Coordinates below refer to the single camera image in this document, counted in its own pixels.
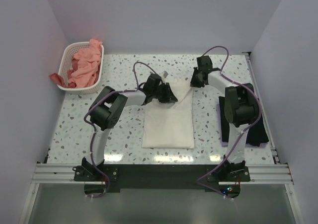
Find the white t-shirt red print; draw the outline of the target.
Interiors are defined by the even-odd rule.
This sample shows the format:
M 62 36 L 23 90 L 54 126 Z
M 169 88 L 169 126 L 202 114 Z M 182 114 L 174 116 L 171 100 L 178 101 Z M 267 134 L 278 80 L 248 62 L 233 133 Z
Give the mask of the white t-shirt red print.
M 193 149 L 193 89 L 188 81 L 176 79 L 170 84 L 176 103 L 153 100 L 145 106 L 143 148 Z

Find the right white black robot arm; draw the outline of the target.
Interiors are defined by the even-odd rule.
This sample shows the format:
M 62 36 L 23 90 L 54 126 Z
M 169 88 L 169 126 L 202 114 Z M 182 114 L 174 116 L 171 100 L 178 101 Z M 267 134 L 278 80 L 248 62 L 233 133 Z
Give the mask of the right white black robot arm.
M 232 181 L 245 168 L 245 145 L 249 129 L 261 117 L 259 100 L 251 83 L 241 84 L 226 77 L 220 68 L 214 68 L 209 56 L 197 58 L 190 82 L 192 87 L 206 85 L 216 88 L 225 96 L 224 116 L 229 123 L 228 149 L 223 161 L 211 173 L 220 179 Z

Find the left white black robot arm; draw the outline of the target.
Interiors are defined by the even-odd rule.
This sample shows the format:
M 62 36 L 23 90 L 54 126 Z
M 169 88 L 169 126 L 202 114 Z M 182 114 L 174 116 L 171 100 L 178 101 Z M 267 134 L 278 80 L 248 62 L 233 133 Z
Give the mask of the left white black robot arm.
M 125 107 L 149 104 L 152 100 L 160 103 L 176 103 L 168 82 L 157 74 L 151 74 L 146 82 L 137 84 L 135 90 L 117 91 L 107 86 L 90 106 L 84 121 L 93 128 L 89 154 L 82 159 L 82 168 L 91 180 L 98 180 L 103 172 L 104 150 L 110 130 L 118 123 Z

